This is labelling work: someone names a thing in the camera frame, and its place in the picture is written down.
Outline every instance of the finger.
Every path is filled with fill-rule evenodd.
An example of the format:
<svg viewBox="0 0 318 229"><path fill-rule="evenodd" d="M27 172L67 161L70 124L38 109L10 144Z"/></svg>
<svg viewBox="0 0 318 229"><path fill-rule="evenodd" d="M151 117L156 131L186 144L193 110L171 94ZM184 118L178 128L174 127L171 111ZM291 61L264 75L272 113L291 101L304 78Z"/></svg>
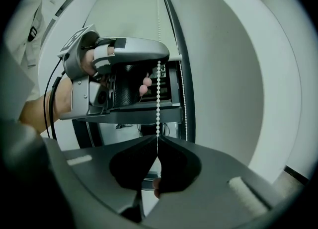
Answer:
<svg viewBox="0 0 318 229"><path fill-rule="evenodd" d="M96 70L92 67L91 63L94 60L94 50L88 50L83 59L81 60L81 67L90 76L96 73Z"/></svg>
<svg viewBox="0 0 318 229"><path fill-rule="evenodd" d="M160 192L158 189L155 189L154 194L158 199L160 198Z"/></svg>
<svg viewBox="0 0 318 229"><path fill-rule="evenodd" d="M147 93L148 91L148 88L146 85L141 85L140 88L139 88L139 95L140 96L143 96Z"/></svg>
<svg viewBox="0 0 318 229"><path fill-rule="evenodd" d="M101 80L100 80L100 84L107 87L107 81L108 81L108 77L107 76L102 76Z"/></svg>
<svg viewBox="0 0 318 229"><path fill-rule="evenodd" d="M143 84L146 85L147 87L151 86L153 82L151 81L150 78L146 77L144 78Z"/></svg>
<svg viewBox="0 0 318 229"><path fill-rule="evenodd" d="M112 46L109 46L109 47L107 48L107 55L112 55L112 54L114 54L114 53L115 53L115 48L112 47Z"/></svg>
<svg viewBox="0 0 318 229"><path fill-rule="evenodd" d="M154 181L153 181L153 187L154 187L154 189L159 189L159 183L160 183L160 181L161 181L161 178L156 178L156 179L154 179Z"/></svg>

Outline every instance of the white curved wall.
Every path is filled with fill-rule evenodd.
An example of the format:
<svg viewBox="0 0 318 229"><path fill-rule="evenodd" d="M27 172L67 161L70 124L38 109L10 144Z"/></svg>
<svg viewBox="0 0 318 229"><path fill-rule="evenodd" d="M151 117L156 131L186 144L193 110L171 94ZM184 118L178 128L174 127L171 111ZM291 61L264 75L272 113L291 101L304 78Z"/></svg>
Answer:
<svg viewBox="0 0 318 229"><path fill-rule="evenodd" d="M318 161L318 36L298 0L262 0L288 37L299 67L302 113L287 165L310 178Z"/></svg>
<svg viewBox="0 0 318 229"><path fill-rule="evenodd" d="M231 154L273 182L293 147L301 108L284 31L260 0L171 1L190 57L196 143Z"/></svg>

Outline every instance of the black cable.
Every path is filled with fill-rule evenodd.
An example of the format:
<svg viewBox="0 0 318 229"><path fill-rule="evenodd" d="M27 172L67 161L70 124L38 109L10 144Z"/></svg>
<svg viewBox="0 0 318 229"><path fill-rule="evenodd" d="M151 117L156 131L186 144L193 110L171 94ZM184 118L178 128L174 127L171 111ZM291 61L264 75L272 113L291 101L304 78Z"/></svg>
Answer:
<svg viewBox="0 0 318 229"><path fill-rule="evenodd" d="M58 76L52 86L52 91L50 95L50 103L49 103L49 115L50 115L50 123L51 123L51 131L52 131L52 138L56 140L56 134L55 134L55 128L54 128L54 119L53 119L53 104L54 104L54 97L55 97L55 92L58 88L58 85L65 74L65 71L61 73L60 76Z"/></svg>
<svg viewBox="0 0 318 229"><path fill-rule="evenodd" d="M137 126L137 130L138 130L139 137L140 137L140 136L141 136L141 132L140 132L140 129L139 129L139 127L138 127L138 124L136 124L136 126Z"/></svg>
<svg viewBox="0 0 318 229"><path fill-rule="evenodd" d="M52 75L53 73L55 72L56 68L58 67L59 63L61 62L62 58L60 58L60 60L58 61L58 63L56 64L56 66L54 67L52 73L51 73L51 76L49 78L49 81L48 83L46 84L46 88L45 88L45 92L44 92L44 98L43 98L43 112L44 112L44 121L45 121L45 127L46 127L46 132L48 133L48 137L50 137L50 134L49 134L49 130L48 130L48 123L46 121L46 110L45 110L45 97L46 97L46 92L48 90L48 87L49 87L49 84L50 84L50 81L51 81L51 78L52 78Z"/></svg>

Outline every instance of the metal bracket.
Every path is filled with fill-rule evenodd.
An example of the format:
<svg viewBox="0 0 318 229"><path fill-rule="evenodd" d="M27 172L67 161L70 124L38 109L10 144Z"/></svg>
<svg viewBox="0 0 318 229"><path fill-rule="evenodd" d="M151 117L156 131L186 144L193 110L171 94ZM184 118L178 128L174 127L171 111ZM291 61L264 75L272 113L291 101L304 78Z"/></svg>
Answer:
<svg viewBox="0 0 318 229"><path fill-rule="evenodd" d="M60 116L61 120L86 117L89 112L89 76L74 80L72 90L72 110Z"/></svg>

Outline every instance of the white strip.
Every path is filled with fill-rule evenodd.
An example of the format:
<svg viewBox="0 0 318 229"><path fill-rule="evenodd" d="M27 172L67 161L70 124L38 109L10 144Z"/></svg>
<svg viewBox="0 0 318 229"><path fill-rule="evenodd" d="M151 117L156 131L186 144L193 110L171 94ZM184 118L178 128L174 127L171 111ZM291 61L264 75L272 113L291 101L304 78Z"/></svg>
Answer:
<svg viewBox="0 0 318 229"><path fill-rule="evenodd" d="M241 177L231 179L229 186L255 218L268 212L268 208L252 193Z"/></svg>
<svg viewBox="0 0 318 229"><path fill-rule="evenodd" d="M85 155L85 156L80 156L77 158L69 159L69 160L67 160L67 163L69 164L69 166L72 166L72 165L91 161L92 159L93 158L91 157L91 155Z"/></svg>
<svg viewBox="0 0 318 229"><path fill-rule="evenodd" d="M94 50L94 59L100 59L100 58L105 58L108 56L108 52L107 52L107 49L108 49L108 45L109 44L104 44L104 45L100 45L100 46L97 46Z"/></svg>

